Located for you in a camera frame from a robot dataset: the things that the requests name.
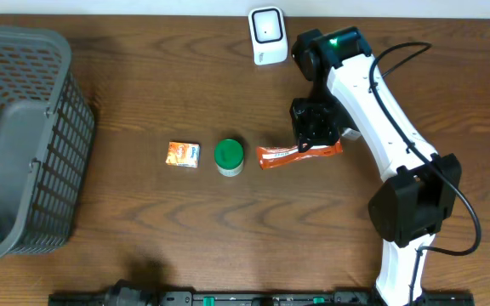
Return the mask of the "orange Top chocolate bar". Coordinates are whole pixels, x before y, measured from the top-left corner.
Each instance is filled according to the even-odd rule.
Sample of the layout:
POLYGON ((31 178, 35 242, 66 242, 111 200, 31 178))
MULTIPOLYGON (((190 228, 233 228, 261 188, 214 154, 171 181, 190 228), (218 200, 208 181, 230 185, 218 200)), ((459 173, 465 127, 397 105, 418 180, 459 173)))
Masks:
POLYGON ((337 141, 335 145, 315 145, 306 152, 299 152, 299 147, 297 145, 287 148, 260 146, 256 148, 259 165, 263 170, 285 166, 312 157, 335 156, 342 152, 343 147, 339 141, 337 141))

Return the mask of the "green lid jar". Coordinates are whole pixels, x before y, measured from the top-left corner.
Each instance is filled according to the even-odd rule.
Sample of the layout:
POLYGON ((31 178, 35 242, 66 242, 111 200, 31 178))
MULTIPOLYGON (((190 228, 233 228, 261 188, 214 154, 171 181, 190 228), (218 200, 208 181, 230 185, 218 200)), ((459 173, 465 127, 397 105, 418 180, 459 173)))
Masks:
POLYGON ((214 150, 214 161, 220 174, 235 177, 243 170, 244 150, 234 139, 221 140, 214 150))

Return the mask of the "orange small box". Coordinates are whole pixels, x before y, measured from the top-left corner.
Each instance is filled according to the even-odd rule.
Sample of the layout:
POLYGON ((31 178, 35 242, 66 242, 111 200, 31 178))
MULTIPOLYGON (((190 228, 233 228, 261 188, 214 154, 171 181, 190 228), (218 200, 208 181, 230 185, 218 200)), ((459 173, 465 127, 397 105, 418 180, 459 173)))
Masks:
POLYGON ((199 164, 199 155, 199 144, 170 142, 165 162, 169 166, 197 168, 199 164))

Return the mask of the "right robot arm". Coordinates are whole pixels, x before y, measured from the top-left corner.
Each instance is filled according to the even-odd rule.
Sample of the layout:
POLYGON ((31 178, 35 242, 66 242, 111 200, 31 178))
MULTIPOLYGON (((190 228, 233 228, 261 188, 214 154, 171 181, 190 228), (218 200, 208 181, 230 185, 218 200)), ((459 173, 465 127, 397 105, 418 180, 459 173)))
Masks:
POLYGON ((407 119, 385 84, 372 49, 358 28, 330 34, 314 29, 298 35, 292 57, 313 83, 290 108, 298 150, 310 153, 342 138, 363 138, 382 185, 368 203, 383 240, 382 264, 371 303, 449 305, 444 294, 420 285, 425 251, 451 216, 455 192, 444 178, 460 181, 455 155, 440 156, 407 119))

